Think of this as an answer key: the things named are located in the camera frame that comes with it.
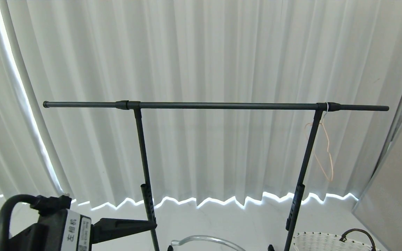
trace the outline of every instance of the black vertical pole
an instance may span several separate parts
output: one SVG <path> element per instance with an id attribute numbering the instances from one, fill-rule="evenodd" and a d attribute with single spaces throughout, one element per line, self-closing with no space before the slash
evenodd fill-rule
<path id="1" fill-rule="evenodd" d="M 313 125 L 311 126 L 310 137 L 308 138 L 308 144 L 306 145 L 305 155 L 303 156 L 302 167 L 300 168 L 299 179 L 297 180 L 296 191 L 294 198 L 292 199 L 291 212 L 289 213 L 288 219 L 286 221 L 286 230 L 288 230 L 288 236 L 286 237 L 286 243 L 284 251 L 289 251 L 291 247 L 292 236 L 294 235 L 294 230 L 296 227 L 297 216 L 300 211 L 300 204 L 302 202 L 303 192 L 305 190 L 305 185 L 303 184 L 303 179 L 306 175 L 306 169 L 308 167 L 308 162 L 310 161 L 311 151 L 313 151 L 314 140 L 316 139 L 317 130 L 319 128 L 319 122 L 322 117 L 322 110 L 316 110 L 314 114 Z"/>
<path id="2" fill-rule="evenodd" d="M 142 159 L 142 168 L 144 171 L 145 184 L 141 185 L 142 189 L 142 197 L 144 199 L 145 210 L 147 212 L 147 218 L 149 222 L 156 223 L 155 218 L 155 208 L 153 205 L 153 197 L 151 195 L 151 185 L 150 185 L 150 172 L 148 170 L 148 161 L 147 161 L 147 151 L 145 150 L 145 138 L 144 138 L 144 129 L 142 125 L 142 113 L 140 108 L 134 109 L 134 117 L 136 118 L 136 127 L 137 127 L 137 135 L 139 137 L 139 148 L 141 151 L 141 159 Z M 156 235 L 156 230 L 152 229 L 151 239 L 153 241 L 153 246 L 155 251 L 159 251 L 158 245 L 158 236 Z"/>

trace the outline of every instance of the white label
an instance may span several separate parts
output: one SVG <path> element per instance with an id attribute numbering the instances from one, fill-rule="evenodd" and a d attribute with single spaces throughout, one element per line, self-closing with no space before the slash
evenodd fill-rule
<path id="1" fill-rule="evenodd" d="M 80 214 L 67 210 L 61 251 L 76 251 L 80 230 Z"/>
<path id="2" fill-rule="evenodd" d="M 82 216 L 80 224 L 79 245 L 77 251 L 89 251 L 89 235 L 91 234 L 91 219 Z"/>

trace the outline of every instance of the black horizontal rod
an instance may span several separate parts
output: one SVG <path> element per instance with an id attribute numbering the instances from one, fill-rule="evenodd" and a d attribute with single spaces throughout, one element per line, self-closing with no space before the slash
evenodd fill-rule
<path id="1" fill-rule="evenodd" d="M 88 108 L 119 108 L 119 109 L 244 109 L 244 110 L 356 110 L 356 111 L 388 111 L 385 105 L 340 105 L 333 102 L 315 104 L 295 103 L 208 103 L 208 102 L 43 102 L 49 107 L 88 107 Z"/>

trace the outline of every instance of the vertical blind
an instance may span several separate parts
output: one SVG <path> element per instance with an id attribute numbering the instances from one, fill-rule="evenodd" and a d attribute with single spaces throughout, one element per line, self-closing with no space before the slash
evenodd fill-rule
<path id="1" fill-rule="evenodd" d="M 49 101 L 389 105 L 328 113 L 335 178 L 314 157 L 308 192 L 358 196 L 402 95 L 402 1 L 9 1 L 31 105 Z M 143 110 L 155 200 L 293 192 L 308 111 Z M 132 111 L 42 109 L 65 192 L 97 206 L 142 198 Z M 315 152 L 329 172 L 327 141 Z"/>

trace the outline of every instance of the black cable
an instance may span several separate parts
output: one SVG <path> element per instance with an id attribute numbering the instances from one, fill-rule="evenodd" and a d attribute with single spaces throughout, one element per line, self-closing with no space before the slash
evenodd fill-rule
<path id="1" fill-rule="evenodd" d="M 10 229 L 10 217 L 12 211 L 18 202 L 25 202 L 29 204 L 37 203 L 38 198 L 32 195 L 19 194 L 10 197 L 1 207 L 0 210 L 0 251 L 8 251 L 9 244 L 9 229 Z"/>

